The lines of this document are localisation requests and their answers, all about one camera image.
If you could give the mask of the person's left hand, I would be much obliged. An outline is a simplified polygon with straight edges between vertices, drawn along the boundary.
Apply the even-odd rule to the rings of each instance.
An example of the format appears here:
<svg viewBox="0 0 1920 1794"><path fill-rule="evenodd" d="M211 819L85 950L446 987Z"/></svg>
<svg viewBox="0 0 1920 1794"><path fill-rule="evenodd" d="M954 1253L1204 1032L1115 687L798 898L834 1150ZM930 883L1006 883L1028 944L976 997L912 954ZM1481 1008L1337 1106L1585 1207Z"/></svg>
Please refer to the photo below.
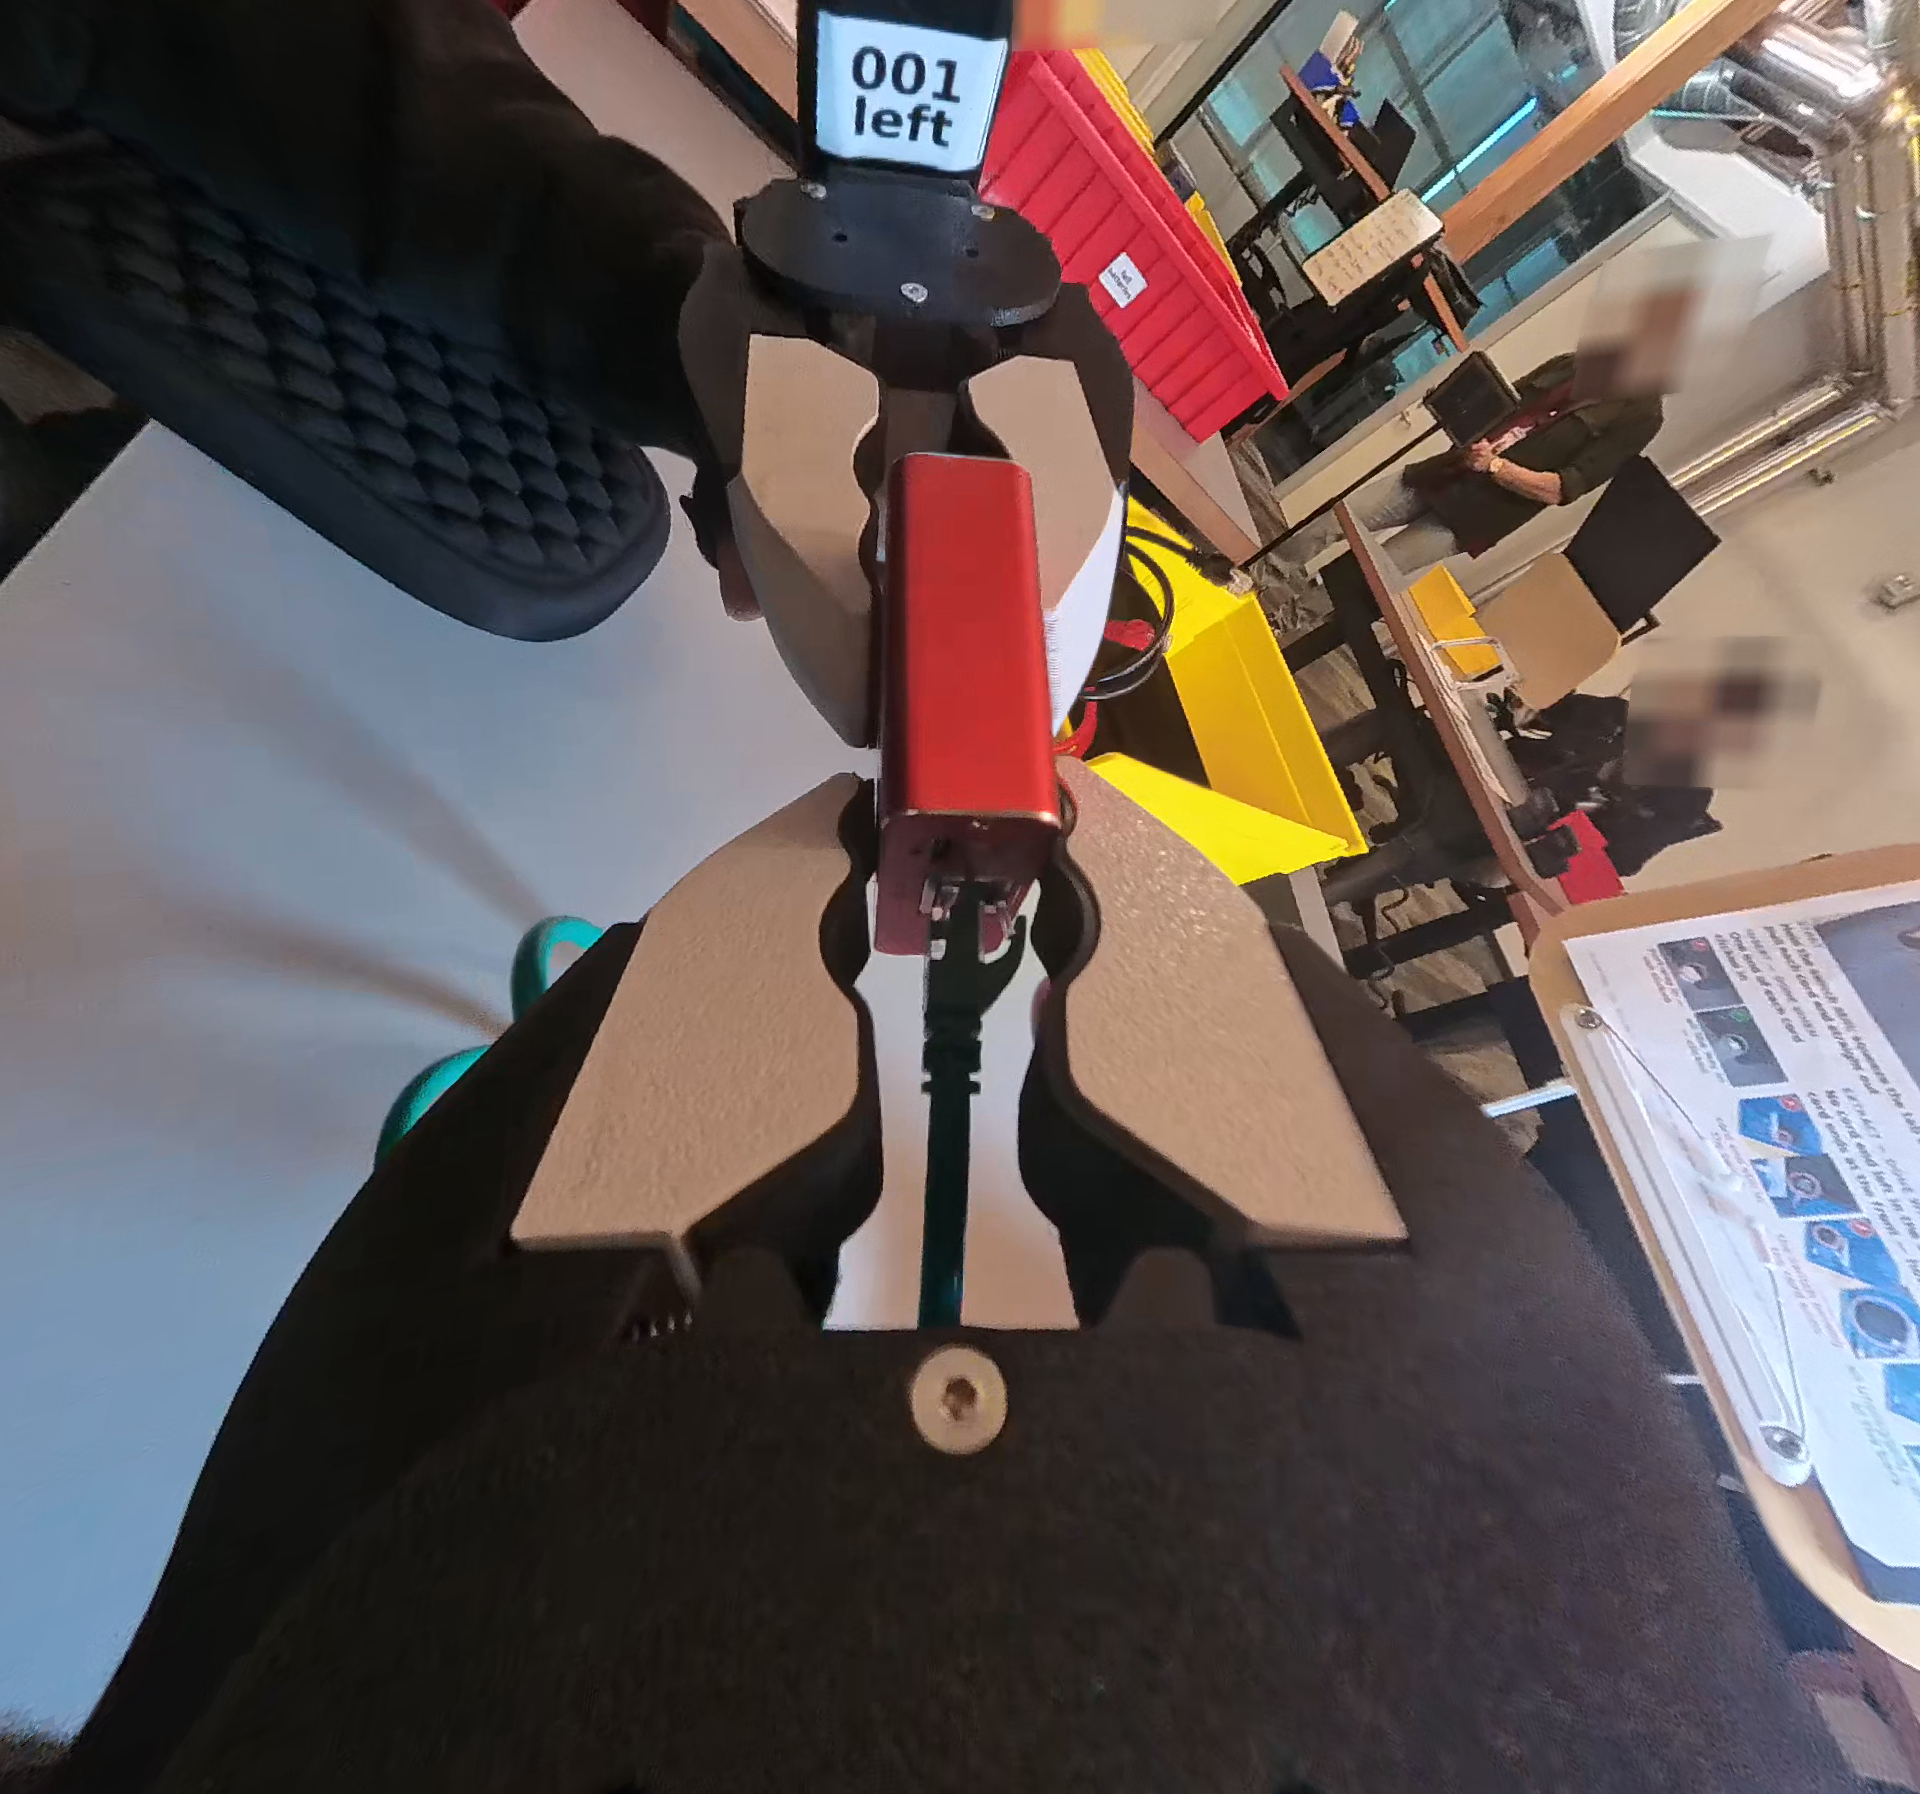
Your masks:
<svg viewBox="0 0 1920 1794"><path fill-rule="evenodd" d="M753 593L753 579L733 535L729 477L717 459L694 459L691 486L678 496L678 507L686 512L700 560L717 575L723 612L741 625L760 620L763 605Z"/></svg>

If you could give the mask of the person's left forearm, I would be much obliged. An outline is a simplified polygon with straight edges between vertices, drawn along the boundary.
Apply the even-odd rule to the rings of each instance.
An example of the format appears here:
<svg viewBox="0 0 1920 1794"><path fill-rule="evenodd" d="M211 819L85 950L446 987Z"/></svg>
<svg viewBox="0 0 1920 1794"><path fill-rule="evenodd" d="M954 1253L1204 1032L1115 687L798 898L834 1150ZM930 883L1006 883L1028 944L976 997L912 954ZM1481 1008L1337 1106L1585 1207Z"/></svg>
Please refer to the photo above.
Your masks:
<svg viewBox="0 0 1920 1794"><path fill-rule="evenodd" d="M711 459L678 313L726 227L488 0L4 0L4 114L136 145L612 430Z"/></svg>

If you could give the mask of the wooden post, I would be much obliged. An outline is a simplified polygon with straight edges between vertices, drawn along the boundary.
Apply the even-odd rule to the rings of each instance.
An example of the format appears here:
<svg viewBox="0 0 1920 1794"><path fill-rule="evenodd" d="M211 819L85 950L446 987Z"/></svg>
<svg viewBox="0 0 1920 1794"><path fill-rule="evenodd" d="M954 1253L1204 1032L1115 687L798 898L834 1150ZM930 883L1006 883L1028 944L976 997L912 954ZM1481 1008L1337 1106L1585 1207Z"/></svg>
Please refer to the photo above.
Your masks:
<svg viewBox="0 0 1920 1794"><path fill-rule="evenodd" d="M1694 70L1757 35L1790 0L1690 0L1552 117L1511 161L1446 210L1446 252L1466 263L1580 166L1615 145Z"/></svg>

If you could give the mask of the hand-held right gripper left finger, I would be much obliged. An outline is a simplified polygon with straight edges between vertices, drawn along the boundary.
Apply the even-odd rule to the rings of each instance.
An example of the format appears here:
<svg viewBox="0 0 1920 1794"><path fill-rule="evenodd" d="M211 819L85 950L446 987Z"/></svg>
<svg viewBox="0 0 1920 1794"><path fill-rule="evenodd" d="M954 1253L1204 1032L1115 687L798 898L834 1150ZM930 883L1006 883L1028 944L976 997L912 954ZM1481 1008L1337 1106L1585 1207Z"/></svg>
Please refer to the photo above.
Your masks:
<svg viewBox="0 0 1920 1794"><path fill-rule="evenodd" d="M643 919L511 1221L528 1253L649 1252L697 1297L776 1253L832 1300L884 1154L868 963L868 784L834 773Z"/></svg>

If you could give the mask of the black cardboard sign stand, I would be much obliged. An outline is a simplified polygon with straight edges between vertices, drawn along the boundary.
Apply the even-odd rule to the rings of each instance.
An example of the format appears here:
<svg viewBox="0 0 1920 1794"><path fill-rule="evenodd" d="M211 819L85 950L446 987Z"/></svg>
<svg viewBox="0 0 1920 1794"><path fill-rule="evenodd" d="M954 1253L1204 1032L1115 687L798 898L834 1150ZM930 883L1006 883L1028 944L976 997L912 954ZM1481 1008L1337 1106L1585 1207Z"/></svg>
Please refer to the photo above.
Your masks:
<svg viewBox="0 0 1920 1794"><path fill-rule="evenodd" d="M1648 455L1622 462L1569 543L1476 602L1509 696L1546 710L1602 672L1620 645L1716 556L1721 537Z"/></svg>

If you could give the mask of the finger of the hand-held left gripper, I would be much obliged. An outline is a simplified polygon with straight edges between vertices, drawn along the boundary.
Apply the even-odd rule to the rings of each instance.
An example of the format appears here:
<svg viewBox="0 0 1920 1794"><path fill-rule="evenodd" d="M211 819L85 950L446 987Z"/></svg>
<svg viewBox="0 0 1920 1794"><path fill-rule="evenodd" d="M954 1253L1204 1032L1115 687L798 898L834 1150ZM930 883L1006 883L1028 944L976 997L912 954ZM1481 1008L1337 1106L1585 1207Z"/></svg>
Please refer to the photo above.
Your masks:
<svg viewBox="0 0 1920 1794"><path fill-rule="evenodd" d="M1115 605L1127 491L1107 464L1073 363L996 363L967 382L967 402L1031 477L1053 722L1065 725Z"/></svg>
<svg viewBox="0 0 1920 1794"><path fill-rule="evenodd" d="M879 382L806 339L747 340L733 537L782 666L848 749L874 741L872 496L855 475Z"/></svg>

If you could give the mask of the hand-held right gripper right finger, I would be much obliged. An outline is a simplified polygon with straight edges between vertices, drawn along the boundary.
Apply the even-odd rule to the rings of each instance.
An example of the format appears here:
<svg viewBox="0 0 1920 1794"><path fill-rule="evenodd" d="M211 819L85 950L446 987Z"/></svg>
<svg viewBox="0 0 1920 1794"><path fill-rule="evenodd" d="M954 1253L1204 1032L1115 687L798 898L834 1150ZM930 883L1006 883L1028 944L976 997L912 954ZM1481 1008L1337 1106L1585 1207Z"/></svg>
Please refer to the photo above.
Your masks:
<svg viewBox="0 0 1920 1794"><path fill-rule="evenodd" d="M1062 1244L1406 1244L1258 905L1089 764L1059 782L1021 1179Z"/></svg>

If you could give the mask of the wooden background table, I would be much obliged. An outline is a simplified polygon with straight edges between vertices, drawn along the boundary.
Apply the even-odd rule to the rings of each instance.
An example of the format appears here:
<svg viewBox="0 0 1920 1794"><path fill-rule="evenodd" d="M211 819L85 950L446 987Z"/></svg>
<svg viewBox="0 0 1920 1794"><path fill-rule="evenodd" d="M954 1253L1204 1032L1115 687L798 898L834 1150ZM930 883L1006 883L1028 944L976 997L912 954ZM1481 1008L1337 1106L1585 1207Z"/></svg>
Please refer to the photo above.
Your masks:
<svg viewBox="0 0 1920 1794"><path fill-rule="evenodd" d="M1513 824L1513 809L1526 800L1522 773L1503 749L1484 696L1452 675L1446 655L1408 600L1406 577L1379 556L1346 496L1337 496L1333 517L1348 543L1355 575L1366 579L1379 612L1379 628L1392 638L1408 684L1446 744L1452 773L1496 849L1509 883L1509 908L1513 913L1522 946L1531 950L1546 922L1567 913L1569 900L1557 878L1539 874L1522 832Z"/></svg>

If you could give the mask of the yellow plastic bin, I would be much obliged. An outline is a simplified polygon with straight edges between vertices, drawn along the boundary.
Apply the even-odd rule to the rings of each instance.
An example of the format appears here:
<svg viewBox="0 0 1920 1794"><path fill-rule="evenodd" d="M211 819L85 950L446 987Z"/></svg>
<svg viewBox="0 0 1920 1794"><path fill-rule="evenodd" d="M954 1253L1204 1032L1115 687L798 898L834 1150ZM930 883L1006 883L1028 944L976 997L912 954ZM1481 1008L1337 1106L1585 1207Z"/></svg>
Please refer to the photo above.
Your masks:
<svg viewBox="0 0 1920 1794"><path fill-rule="evenodd" d="M1368 853L1324 737L1256 593L1127 507L1092 689L1054 737L1234 883Z"/></svg>

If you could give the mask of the red ethernet splitter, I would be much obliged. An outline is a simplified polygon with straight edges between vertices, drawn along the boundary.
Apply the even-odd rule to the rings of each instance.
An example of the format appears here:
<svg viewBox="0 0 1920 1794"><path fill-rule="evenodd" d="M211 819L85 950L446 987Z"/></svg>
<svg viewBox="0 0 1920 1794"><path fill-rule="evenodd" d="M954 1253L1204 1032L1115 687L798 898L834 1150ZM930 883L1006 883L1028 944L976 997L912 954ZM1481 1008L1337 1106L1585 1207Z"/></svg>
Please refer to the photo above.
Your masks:
<svg viewBox="0 0 1920 1794"><path fill-rule="evenodd" d="M917 955L980 883L999 950L1062 839L1031 475L907 454L887 475L874 950Z"/></svg>

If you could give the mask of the small yellow bin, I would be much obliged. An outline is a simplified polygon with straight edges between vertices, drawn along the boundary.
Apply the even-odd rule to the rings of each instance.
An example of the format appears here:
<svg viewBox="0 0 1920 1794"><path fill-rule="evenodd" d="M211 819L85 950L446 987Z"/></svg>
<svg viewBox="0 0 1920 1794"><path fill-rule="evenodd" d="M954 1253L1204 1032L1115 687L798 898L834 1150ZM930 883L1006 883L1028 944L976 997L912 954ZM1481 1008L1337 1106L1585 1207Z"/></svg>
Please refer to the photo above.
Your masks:
<svg viewBox="0 0 1920 1794"><path fill-rule="evenodd" d="M1502 651L1484 630L1472 600L1446 565L1433 565L1412 579L1408 602L1455 679L1484 684L1503 672Z"/></svg>

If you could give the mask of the black padded wrist rest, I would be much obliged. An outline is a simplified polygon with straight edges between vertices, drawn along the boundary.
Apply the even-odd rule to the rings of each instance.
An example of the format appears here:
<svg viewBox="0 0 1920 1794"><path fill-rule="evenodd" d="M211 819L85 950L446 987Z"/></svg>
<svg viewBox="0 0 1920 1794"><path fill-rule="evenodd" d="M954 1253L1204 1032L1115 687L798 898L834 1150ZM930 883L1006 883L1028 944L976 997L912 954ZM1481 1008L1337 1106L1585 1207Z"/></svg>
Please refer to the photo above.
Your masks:
<svg viewBox="0 0 1920 1794"><path fill-rule="evenodd" d="M4 315L473 630L575 638L667 553L634 444L106 138L4 161Z"/></svg>

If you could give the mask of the red plastic crate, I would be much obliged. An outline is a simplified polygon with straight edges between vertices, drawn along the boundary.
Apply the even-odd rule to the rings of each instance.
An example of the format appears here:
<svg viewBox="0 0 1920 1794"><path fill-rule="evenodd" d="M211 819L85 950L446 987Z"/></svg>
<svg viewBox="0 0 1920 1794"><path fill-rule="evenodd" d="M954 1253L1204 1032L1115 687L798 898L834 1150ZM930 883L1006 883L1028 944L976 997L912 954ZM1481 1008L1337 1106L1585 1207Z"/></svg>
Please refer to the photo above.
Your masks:
<svg viewBox="0 0 1920 1794"><path fill-rule="evenodd" d="M1011 57L980 189L1050 240L1188 436L1288 400L1228 262L1076 52Z"/></svg>

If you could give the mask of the black sign holder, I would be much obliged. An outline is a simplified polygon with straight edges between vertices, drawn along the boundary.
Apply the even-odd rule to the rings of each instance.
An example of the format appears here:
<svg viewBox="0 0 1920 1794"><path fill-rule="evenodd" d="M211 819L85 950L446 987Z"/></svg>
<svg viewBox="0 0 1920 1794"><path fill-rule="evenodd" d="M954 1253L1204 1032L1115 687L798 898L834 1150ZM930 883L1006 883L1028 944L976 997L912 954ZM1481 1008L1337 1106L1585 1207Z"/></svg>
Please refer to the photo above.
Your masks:
<svg viewBox="0 0 1920 1794"><path fill-rule="evenodd" d="M1520 389L1485 346L1472 346L1428 389L1420 407L1455 446L1472 446L1511 421L1520 407Z"/></svg>

